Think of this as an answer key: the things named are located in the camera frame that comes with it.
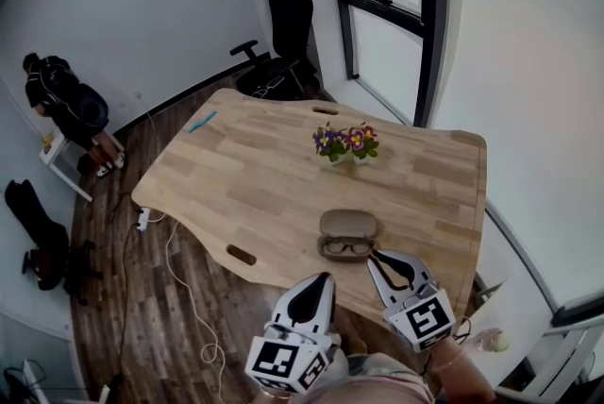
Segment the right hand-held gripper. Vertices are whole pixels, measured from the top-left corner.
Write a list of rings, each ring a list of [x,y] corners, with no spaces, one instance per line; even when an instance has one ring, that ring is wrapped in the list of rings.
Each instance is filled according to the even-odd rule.
[[[384,263],[407,281],[396,289]],[[367,261],[370,276],[385,307],[384,322],[414,352],[423,352],[452,335],[456,318],[444,289],[419,257],[380,249]]]

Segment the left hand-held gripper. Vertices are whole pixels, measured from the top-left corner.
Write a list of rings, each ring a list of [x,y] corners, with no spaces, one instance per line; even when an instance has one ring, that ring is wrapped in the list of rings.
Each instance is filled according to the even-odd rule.
[[[342,340],[329,332],[336,283],[327,272],[303,279],[277,301],[251,344],[245,373],[263,390],[305,395],[333,362]],[[291,326],[310,326],[311,331]]]

